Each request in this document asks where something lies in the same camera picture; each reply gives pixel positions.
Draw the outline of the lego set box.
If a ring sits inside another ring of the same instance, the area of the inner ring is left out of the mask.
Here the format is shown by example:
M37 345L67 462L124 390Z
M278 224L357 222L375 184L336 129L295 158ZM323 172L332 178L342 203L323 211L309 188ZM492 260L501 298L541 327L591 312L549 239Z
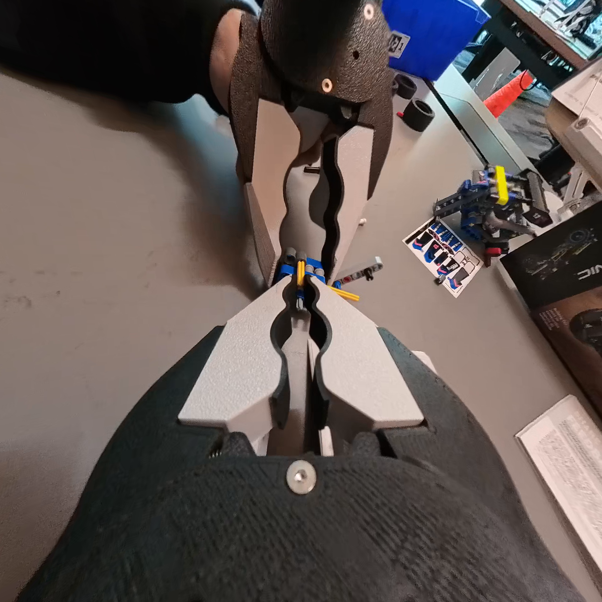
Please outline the lego set box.
M519 246L501 265L601 415L601 202Z

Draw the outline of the blue plastic bin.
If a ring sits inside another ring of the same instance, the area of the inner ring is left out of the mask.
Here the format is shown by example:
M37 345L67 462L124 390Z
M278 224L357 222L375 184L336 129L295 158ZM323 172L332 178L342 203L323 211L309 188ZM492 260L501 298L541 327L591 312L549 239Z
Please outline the blue plastic bin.
M489 20L474 1L383 1L389 67L436 81Z

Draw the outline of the lego sticker sheet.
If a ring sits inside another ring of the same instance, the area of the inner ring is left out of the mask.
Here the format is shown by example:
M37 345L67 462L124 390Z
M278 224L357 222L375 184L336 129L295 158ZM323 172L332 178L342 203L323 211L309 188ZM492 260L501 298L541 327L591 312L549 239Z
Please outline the lego sticker sheet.
M438 286L458 298L484 266L484 261L450 226L432 218L404 238L405 246L425 267L433 282L440 276L446 281Z

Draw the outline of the feedback leaflet with minifigure print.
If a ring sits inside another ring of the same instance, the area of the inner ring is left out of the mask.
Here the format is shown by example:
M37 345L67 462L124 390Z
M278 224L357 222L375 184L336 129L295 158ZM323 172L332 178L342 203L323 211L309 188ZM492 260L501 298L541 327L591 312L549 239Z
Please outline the feedback leaflet with minifigure print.
M522 428L515 439L552 499L601 570L601 430L583 404L567 395Z

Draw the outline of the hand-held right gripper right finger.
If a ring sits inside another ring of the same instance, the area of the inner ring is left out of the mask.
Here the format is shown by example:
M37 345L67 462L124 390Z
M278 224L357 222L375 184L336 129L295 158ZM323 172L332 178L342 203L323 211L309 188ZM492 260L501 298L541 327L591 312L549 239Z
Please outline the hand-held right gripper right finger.
M379 327L314 276L307 277L307 451L364 432L415 427L420 410Z

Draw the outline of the printed instruction poster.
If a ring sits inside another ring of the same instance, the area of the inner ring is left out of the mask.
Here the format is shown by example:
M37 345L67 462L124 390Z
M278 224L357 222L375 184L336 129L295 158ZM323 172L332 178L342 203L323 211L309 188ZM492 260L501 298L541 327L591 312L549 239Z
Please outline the printed instruction poster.
M552 92L552 98L579 117L601 122L601 57Z

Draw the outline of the person's left hand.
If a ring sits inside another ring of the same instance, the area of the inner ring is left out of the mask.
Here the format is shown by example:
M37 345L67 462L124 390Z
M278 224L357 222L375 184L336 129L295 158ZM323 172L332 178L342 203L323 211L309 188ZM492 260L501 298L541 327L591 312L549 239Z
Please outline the person's left hand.
M209 55L209 81L220 107L229 114L230 82L240 45L240 23L245 11L233 8L220 19Z

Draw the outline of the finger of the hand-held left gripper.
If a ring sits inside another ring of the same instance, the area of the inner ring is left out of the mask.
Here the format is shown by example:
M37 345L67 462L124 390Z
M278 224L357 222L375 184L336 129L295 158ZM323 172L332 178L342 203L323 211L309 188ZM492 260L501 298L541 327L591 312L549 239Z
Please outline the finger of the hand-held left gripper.
M372 139L371 128L354 126L323 146L328 194L321 263L327 279L334 279L342 267L368 202Z
M271 287L282 253L280 233L288 213L286 181L297 157L300 132L283 105L260 99L251 181L244 186L261 274Z

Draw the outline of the lego instruction booklet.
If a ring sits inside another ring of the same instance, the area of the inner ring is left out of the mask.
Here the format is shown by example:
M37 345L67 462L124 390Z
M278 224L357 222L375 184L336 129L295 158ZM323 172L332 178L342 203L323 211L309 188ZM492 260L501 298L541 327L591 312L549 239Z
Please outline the lego instruction booklet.
M383 328L357 346L335 345L325 352L308 342L311 375L308 422L322 456L347 456L380 432L428 425L403 372L398 341Z

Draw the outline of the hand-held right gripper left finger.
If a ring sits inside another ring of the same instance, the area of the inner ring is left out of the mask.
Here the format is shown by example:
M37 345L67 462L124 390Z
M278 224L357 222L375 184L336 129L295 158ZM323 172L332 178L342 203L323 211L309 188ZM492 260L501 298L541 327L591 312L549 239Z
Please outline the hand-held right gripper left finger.
M284 343L292 334L295 283L285 276L223 327L178 420L184 425L243 433L266 455L270 432L290 410Z

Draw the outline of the blue grey lego sub-assembly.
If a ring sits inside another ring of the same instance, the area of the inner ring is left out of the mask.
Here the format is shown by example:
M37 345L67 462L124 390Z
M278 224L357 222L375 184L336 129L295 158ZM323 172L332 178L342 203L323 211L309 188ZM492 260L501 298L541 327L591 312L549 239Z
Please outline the blue grey lego sub-assembly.
M384 264L379 256L375 256L368 263L361 264L359 267L354 269L347 269L343 271L343 275L336 277L331 284L327 283L326 270L322 262L317 259L306 256L305 253L297 252L292 247L285 249L279 262L276 265L275 277L273 278L273 285L282 281L286 277L290 277L294 283L294 308L297 311L305 310L305 284L302 290L297 289L296 285L296 267L298 260L305 260L305 280L315 279L322 282L334 291L339 297L349 302L356 303L359 301L359 296L355 293L351 293L345 290L345 286L357 282L360 280L366 280L372 282L374 275L383 270Z

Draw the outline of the partly built lego car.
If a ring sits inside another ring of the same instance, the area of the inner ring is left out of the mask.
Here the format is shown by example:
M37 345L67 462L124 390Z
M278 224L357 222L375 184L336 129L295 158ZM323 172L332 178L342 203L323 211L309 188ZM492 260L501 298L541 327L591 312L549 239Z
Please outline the partly built lego car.
M456 213L463 233L483 246L486 267L508 254L511 239L537 237L554 224L539 174L531 169L511 174L500 165L474 170L457 192L433 205L436 219Z

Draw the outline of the wooden top background desk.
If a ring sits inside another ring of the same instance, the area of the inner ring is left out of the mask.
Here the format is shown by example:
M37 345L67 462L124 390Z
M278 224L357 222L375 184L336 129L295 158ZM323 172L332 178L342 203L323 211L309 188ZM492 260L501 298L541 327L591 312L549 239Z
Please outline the wooden top background desk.
M468 83L477 79L503 49L549 90L601 57L601 48L591 49L580 39L562 37L539 19L533 1L483 1L481 6L490 19L478 35L486 33L487 37L463 72Z

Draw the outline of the orange cone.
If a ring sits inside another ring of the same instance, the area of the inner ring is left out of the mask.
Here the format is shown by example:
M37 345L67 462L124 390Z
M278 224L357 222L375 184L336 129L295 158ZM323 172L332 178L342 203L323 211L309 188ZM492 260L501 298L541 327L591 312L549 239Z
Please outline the orange cone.
M485 99L483 104L498 119L522 94L530 89L535 79L528 70L522 71L509 83Z

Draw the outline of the white plastic bar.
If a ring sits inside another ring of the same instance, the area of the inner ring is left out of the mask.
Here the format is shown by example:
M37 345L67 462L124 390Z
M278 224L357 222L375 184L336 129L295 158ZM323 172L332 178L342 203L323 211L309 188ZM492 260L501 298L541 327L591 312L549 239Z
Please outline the white plastic bar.
M601 173L601 131L587 117L575 120L564 131L565 147L583 166Z

